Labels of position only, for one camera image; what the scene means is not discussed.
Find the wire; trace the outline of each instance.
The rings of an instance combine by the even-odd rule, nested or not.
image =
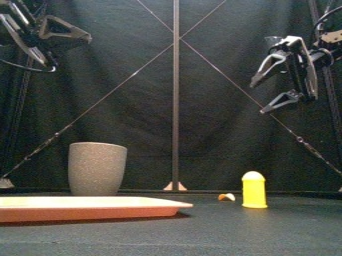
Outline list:
[[[320,24],[322,24],[325,22],[325,19],[328,19],[329,16],[332,16],[336,12],[338,12],[342,9],[342,6],[337,7],[334,10],[332,10],[330,12],[328,12],[317,21],[317,23],[314,24],[314,28],[313,28],[313,33],[318,27]]]
[[[4,59],[0,59],[0,62],[6,63],[7,65],[11,65],[16,68],[24,69],[26,71],[31,71],[31,72],[54,73],[58,70],[56,66],[52,66],[50,70],[44,70],[44,69],[36,69],[36,68],[30,68],[30,67],[22,66],[22,65],[12,63]]]

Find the metal rod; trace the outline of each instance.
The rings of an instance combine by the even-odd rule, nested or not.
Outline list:
[[[179,187],[179,0],[174,0],[173,190]]]

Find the ceramic cup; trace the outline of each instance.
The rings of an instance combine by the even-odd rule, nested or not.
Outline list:
[[[99,142],[70,145],[68,181],[75,196],[115,196],[122,185],[127,148]]]

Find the yellow object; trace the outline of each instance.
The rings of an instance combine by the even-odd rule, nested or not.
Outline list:
[[[242,177],[243,182],[243,207],[247,208],[267,208],[265,178],[255,171],[247,172]]]

